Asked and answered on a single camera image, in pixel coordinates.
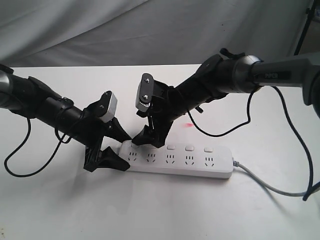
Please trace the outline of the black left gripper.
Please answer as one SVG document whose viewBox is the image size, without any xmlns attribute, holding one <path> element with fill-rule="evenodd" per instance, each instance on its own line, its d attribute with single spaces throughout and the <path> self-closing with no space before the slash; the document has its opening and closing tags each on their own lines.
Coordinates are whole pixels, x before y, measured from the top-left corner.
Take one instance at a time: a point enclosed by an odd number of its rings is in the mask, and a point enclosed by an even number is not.
<svg viewBox="0 0 320 240">
<path fill-rule="evenodd" d="M 86 130 L 83 168 L 89 172 L 102 168 L 125 172 L 130 168 L 130 164 L 119 157 L 111 147 L 107 147 L 105 150 L 102 150 L 101 147 L 105 136 L 119 143 L 131 141 L 132 138 L 122 128 L 116 117 L 107 123 L 102 122 L 97 116 L 98 104 L 99 100 L 83 109 L 84 117 L 81 129 Z"/>
</svg>

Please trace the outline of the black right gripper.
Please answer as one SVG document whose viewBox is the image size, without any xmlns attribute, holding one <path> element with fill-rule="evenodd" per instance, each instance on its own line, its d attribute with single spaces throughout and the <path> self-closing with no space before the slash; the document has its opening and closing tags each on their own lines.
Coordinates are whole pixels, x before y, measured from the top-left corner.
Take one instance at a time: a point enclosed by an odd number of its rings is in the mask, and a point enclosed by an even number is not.
<svg viewBox="0 0 320 240">
<path fill-rule="evenodd" d="M 132 139 L 136 146 L 151 144 L 156 148 L 165 145 L 173 122 L 187 113 L 187 82 L 169 86 L 154 79 L 153 95 L 146 112 L 137 109 L 137 115 L 147 124 Z"/>
</svg>

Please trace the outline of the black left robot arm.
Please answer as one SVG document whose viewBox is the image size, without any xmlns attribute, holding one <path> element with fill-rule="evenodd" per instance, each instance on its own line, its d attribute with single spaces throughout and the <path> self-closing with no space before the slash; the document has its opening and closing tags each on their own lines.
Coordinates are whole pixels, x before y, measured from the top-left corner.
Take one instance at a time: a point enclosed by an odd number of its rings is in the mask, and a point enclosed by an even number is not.
<svg viewBox="0 0 320 240">
<path fill-rule="evenodd" d="M 5 65 L 0 66 L 0 107 L 27 119 L 38 119 L 53 127 L 59 144 L 74 139 L 85 146 L 83 168 L 93 172 L 100 168 L 127 171 L 130 164 L 111 147 L 101 150 L 104 137 L 120 143 L 131 140 L 115 117 L 118 100 L 112 91 L 83 110 L 74 102 L 53 91 L 44 82 L 29 76 L 22 78 Z"/>
</svg>

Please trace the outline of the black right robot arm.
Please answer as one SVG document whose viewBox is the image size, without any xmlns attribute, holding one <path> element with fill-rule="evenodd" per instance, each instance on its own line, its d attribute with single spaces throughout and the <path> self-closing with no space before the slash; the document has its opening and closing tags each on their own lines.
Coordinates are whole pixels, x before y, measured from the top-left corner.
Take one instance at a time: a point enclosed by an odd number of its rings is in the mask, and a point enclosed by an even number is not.
<svg viewBox="0 0 320 240">
<path fill-rule="evenodd" d="M 133 138 L 135 145 L 160 148 L 173 122 L 201 104 L 228 94 L 250 94 L 260 87 L 295 87 L 302 90 L 303 102 L 320 111 L 320 54 L 293 55 L 263 61 L 245 53 L 233 54 L 223 48 L 203 62 L 193 75 L 177 86 L 169 86 L 144 73 L 138 85 L 137 115 L 148 123 Z"/>
</svg>

